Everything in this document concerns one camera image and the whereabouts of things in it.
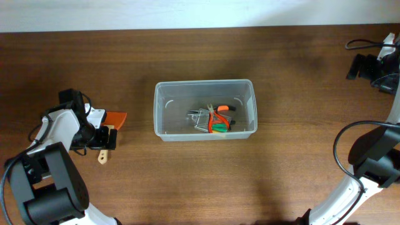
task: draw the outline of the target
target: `wooden table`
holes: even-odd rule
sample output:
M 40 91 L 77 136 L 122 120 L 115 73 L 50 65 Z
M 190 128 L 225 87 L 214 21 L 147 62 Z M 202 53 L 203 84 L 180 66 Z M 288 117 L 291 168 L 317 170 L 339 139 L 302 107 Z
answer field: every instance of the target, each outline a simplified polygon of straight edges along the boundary
M 332 156 L 348 123 L 384 121 L 394 97 L 345 76 L 355 38 L 383 40 L 400 25 L 0 34 L 0 163 L 28 146 L 39 115 L 58 91 L 79 89 L 95 108 L 127 112 L 119 147 L 101 165 L 98 152 L 70 153 L 91 202 L 124 224 L 251 224 L 293 220 L 317 206 L 344 174 Z M 162 142 L 154 134 L 160 81 L 250 79 L 258 130 L 247 140 Z M 346 162 L 355 139 L 339 144 Z M 398 224 L 400 188 L 372 197 L 351 217 Z M 21 224 L 9 186 L 6 202 Z

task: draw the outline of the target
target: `white wall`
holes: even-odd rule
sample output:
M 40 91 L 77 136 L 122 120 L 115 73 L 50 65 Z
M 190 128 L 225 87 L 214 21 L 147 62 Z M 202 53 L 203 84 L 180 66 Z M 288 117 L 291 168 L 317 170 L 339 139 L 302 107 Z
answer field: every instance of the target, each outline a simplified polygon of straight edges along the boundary
M 0 0 L 0 32 L 400 23 L 400 0 Z

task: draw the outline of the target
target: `orange scraper blade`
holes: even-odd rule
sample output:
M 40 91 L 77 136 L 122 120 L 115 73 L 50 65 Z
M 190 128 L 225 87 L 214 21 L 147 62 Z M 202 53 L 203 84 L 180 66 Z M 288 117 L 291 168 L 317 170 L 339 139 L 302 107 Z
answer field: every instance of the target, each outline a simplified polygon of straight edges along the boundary
M 119 130 L 125 122 L 126 112 L 107 112 L 107 117 L 101 125 L 114 125 L 114 129 Z

